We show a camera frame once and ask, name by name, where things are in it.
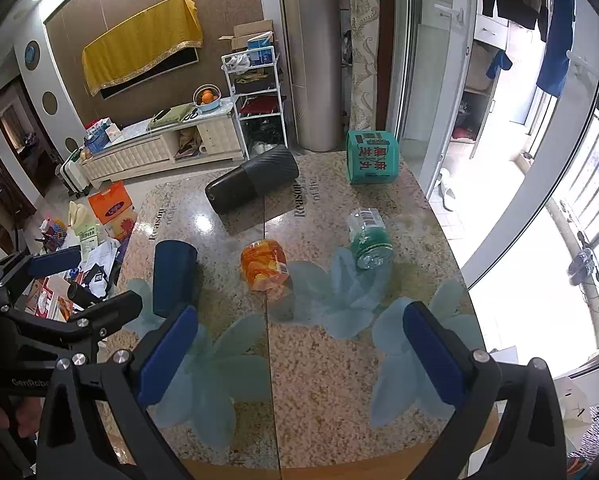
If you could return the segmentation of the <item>dark blue plastic cup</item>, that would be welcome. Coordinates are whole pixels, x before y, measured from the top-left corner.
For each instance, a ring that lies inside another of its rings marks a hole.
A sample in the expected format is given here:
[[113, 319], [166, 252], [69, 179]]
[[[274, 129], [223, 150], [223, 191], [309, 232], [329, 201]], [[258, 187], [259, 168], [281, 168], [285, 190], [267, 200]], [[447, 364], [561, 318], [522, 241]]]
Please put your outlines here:
[[193, 304], [197, 288], [197, 250], [182, 240], [155, 246], [153, 312], [167, 318], [180, 304]]

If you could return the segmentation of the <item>white TV cabinet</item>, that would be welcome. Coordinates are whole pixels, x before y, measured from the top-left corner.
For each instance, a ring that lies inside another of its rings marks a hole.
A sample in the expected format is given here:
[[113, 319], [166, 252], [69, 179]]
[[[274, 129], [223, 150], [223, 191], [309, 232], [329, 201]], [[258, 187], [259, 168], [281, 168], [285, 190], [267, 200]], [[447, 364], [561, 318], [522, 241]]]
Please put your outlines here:
[[80, 167], [92, 184], [120, 181], [186, 167], [241, 160], [233, 103], [228, 99], [206, 113], [150, 130], [145, 119], [121, 131], [121, 137]]

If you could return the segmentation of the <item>orange patterned plastic cup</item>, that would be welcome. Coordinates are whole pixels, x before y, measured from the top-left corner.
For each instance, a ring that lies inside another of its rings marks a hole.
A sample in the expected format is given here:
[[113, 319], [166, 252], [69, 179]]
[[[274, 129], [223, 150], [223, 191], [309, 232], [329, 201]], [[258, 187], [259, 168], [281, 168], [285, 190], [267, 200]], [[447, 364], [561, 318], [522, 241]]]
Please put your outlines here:
[[290, 276], [283, 248], [276, 240], [256, 240], [241, 253], [241, 269], [250, 290], [282, 285]]

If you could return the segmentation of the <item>white metal shelf rack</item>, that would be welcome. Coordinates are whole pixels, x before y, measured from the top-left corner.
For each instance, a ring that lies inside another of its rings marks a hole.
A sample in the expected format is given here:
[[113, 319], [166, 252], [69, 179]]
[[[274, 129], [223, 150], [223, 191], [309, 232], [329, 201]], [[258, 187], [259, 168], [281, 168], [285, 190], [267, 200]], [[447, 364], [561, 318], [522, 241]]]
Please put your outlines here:
[[270, 46], [221, 57], [236, 132], [244, 157], [251, 159], [277, 145], [288, 146], [278, 53]]

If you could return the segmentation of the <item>green clear plastic cup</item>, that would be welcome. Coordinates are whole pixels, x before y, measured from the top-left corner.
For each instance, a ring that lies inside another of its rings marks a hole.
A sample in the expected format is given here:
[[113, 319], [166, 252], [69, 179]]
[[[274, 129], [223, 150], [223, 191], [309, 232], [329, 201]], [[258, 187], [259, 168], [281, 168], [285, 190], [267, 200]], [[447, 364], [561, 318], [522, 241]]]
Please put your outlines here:
[[350, 252], [359, 269], [376, 269], [393, 260], [393, 244], [377, 209], [358, 208], [351, 211], [347, 226]]

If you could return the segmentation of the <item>orange shopping bag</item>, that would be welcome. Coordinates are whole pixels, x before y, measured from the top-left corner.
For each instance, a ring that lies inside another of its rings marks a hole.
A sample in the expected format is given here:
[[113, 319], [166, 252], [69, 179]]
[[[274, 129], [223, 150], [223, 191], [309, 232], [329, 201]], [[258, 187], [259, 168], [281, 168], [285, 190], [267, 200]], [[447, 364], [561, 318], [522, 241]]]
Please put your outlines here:
[[131, 235], [138, 215], [124, 183], [114, 182], [107, 190], [90, 196], [88, 202], [110, 237], [122, 242]]

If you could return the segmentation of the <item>green tissue box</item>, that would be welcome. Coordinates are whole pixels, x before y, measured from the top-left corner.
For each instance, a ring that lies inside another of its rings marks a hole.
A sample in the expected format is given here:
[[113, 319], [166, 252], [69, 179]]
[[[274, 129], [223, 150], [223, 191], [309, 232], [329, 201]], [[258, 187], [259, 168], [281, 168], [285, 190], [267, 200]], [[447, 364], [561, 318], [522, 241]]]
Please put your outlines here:
[[399, 174], [397, 140], [388, 131], [349, 130], [346, 159], [350, 184], [391, 183]]

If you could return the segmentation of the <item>black ribbed tumbler cup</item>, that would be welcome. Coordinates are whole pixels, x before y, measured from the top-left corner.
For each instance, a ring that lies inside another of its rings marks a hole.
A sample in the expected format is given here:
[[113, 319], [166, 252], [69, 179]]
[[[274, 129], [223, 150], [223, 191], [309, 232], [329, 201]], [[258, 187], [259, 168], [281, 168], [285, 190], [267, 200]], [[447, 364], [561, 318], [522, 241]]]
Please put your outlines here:
[[212, 180], [205, 194], [217, 214], [227, 214], [292, 183], [298, 176], [292, 152], [285, 145], [277, 145]]

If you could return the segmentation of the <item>white suitcase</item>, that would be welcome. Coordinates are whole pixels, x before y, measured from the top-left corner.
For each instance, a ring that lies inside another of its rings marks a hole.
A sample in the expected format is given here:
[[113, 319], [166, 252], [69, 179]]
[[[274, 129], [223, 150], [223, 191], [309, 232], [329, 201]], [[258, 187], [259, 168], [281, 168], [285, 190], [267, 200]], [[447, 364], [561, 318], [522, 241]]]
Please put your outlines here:
[[55, 168], [55, 174], [63, 181], [69, 196], [88, 196], [92, 184], [79, 164], [82, 148], [76, 148], [64, 162]]

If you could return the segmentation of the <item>yellow cloth cover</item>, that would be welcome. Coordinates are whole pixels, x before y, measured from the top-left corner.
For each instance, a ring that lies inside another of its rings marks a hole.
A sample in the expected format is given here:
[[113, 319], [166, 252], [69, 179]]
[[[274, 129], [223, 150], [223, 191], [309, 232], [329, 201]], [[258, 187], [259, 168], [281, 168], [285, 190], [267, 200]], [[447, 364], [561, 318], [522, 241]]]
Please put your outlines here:
[[91, 96], [153, 70], [177, 52], [203, 47], [193, 0], [162, 0], [132, 15], [82, 49], [84, 80]]

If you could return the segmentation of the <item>patterned beige curtain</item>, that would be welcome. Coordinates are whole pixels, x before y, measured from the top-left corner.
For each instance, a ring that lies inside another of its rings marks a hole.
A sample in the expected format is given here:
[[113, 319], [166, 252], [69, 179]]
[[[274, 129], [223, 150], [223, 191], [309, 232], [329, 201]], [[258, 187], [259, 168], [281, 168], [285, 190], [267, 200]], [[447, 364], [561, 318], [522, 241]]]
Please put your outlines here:
[[377, 52], [380, 0], [349, 0], [351, 53], [350, 129], [373, 130], [377, 124]]

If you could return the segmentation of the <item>blue hanging garment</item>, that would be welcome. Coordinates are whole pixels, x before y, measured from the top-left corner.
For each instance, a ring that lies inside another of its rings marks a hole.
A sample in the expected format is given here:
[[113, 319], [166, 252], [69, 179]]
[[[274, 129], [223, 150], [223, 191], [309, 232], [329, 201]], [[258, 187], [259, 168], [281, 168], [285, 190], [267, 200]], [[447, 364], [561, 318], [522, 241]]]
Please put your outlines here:
[[537, 87], [550, 96], [561, 96], [569, 71], [566, 52], [573, 46], [575, 0], [553, 0], [553, 13]]

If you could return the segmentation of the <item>cardboard box on rack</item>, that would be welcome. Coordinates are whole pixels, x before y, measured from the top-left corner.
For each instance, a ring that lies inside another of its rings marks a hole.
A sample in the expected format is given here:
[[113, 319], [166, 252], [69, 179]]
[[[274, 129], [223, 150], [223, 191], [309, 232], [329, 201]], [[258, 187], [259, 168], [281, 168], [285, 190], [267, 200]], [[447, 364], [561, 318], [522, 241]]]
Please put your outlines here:
[[248, 49], [250, 40], [254, 40], [255, 38], [264, 35], [274, 37], [272, 20], [261, 20], [234, 25], [231, 34], [220, 36], [219, 40], [229, 44], [232, 51], [241, 51]]

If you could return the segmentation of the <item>grey cylindrical air conditioner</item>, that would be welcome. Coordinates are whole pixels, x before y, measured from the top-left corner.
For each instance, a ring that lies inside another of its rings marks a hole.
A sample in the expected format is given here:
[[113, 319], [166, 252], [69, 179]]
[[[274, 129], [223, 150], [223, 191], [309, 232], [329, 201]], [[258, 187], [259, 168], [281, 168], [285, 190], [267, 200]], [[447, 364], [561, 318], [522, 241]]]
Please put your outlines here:
[[339, 0], [283, 0], [297, 143], [313, 152], [341, 144]]

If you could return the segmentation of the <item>green folded cloth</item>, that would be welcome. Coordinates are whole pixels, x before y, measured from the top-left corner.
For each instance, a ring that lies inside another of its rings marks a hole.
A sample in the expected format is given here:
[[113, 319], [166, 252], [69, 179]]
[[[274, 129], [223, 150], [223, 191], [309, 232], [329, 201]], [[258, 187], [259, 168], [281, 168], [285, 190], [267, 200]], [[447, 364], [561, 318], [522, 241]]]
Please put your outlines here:
[[193, 103], [184, 103], [173, 107], [165, 108], [158, 112], [148, 123], [147, 129], [154, 130], [160, 127], [177, 124], [190, 115], [195, 110]]

